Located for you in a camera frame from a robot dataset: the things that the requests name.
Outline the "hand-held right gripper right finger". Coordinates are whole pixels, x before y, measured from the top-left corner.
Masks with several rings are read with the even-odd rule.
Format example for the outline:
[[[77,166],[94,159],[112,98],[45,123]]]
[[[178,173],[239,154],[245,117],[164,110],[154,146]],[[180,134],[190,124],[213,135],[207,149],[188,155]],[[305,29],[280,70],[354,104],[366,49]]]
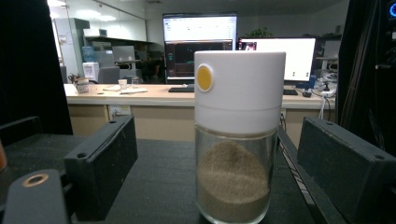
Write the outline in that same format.
[[[297,162],[352,224],[396,224],[396,157],[324,119],[305,118]]]

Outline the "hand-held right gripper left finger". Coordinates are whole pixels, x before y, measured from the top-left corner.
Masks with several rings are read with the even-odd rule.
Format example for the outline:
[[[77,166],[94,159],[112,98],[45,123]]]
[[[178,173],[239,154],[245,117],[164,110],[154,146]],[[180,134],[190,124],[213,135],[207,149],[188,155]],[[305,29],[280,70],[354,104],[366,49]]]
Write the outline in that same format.
[[[64,157],[77,187],[79,220],[104,220],[138,158],[134,117],[115,118]]]

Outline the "white-lid glass shaker jar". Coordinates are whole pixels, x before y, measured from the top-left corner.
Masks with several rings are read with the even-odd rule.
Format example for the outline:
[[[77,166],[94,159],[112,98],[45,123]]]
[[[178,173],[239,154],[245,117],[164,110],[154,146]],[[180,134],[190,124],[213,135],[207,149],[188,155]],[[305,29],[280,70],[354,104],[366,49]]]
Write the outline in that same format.
[[[213,224],[258,224],[272,187],[284,52],[194,55],[196,201]]]

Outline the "white power outlet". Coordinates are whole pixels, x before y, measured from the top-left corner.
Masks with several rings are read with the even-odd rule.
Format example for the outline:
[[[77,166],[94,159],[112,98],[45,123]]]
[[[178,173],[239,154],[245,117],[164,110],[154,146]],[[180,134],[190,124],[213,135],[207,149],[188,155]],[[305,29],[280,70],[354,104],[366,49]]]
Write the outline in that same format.
[[[131,115],[131,108],[128,105],[110,105],[108,112],[111,118]]]

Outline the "beige office desk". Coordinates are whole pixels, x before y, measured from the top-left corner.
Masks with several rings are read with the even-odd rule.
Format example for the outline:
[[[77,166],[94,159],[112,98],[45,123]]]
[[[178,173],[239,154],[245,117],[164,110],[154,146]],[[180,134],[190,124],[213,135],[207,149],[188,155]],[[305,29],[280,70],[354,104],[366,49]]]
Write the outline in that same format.
[[[119,94],[103,91],[107,84],[93,84],[85,93],[66,84],[64,91],[72,122],[73,134],[90,135],[111,118],[110,105],[128,105],[134,115],[136,136],[152,140],[194,140],[194,94],[168,92],[168,85],[145,84],[148,92]],[[334,120],[335,100],[324,100],[318,94],[310,98],[285,95],[282,103],[282,124],[294,145],[300,141],[303,119],[322,116]]]

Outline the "white papers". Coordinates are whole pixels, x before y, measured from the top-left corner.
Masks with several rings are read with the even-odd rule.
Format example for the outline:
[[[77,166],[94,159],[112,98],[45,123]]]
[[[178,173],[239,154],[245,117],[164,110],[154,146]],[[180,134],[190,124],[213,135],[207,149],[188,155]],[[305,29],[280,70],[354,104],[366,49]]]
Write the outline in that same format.
[[[148,89],[146,88],[126,88],[122,89],[119,85],[114,85],[110,86],[107,88],[103,88],[103,91],[115,91],[118,92],[119,94],[134,94],[134,93],[139,93],[139,92],[148,92]]]

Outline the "small desk container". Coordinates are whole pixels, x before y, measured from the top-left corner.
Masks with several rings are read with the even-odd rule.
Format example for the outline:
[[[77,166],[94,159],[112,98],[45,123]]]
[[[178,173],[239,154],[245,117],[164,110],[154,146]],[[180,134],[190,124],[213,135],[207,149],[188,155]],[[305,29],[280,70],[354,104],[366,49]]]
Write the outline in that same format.
[[[75,87],[78,93],[85,93],[89,91],[89,79],[87,77],[77,78],[75,80]]]

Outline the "grey office chair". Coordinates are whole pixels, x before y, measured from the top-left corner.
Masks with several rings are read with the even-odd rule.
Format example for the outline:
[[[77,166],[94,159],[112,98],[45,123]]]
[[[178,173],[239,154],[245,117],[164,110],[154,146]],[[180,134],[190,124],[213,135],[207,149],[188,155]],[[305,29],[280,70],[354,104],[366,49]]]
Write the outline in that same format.
[[[97,82],[99,84],[117,84],[120,79],[120,68],[118,66],[102,67],[98,72]]]

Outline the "water dispenser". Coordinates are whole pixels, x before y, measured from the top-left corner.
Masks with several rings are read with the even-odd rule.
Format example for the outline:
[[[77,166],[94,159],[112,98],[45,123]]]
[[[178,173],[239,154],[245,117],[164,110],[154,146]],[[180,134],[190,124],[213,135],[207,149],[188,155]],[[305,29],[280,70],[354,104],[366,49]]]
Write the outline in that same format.
[[[84,76],[90,80],[97,80],[99,72],[99,63],[96,61],[95,52],[93,47],[83,47],[83,72]]]

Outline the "wide computer monitor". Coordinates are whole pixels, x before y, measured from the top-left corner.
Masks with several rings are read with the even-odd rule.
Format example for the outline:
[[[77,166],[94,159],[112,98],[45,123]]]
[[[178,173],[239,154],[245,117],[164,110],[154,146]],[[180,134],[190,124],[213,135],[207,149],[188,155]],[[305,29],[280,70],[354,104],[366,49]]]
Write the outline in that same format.
[[[316,39],[312,37],[239,38],[239,50],[285,52],[285,82],[308,82],[311,76]]]

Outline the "green plant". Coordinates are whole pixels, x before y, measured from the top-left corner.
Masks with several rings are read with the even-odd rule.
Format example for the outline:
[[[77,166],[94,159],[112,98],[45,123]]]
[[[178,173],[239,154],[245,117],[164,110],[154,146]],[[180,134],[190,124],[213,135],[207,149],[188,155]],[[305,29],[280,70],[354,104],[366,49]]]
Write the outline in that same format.
[[[249,37],[249,38],[263,38],[263,37],[273,37],[273,36],[274,34],[270,32],[266,27],[260,27],[244,34],[244,37]]]

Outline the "tall computer monitor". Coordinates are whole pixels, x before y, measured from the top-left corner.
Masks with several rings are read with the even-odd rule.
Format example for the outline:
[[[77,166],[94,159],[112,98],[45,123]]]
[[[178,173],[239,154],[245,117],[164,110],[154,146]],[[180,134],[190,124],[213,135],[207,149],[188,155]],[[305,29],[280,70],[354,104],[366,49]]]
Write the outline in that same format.
[[[194,52],[235,50],[237,13],[164,13],[166,84],[194,82]]]

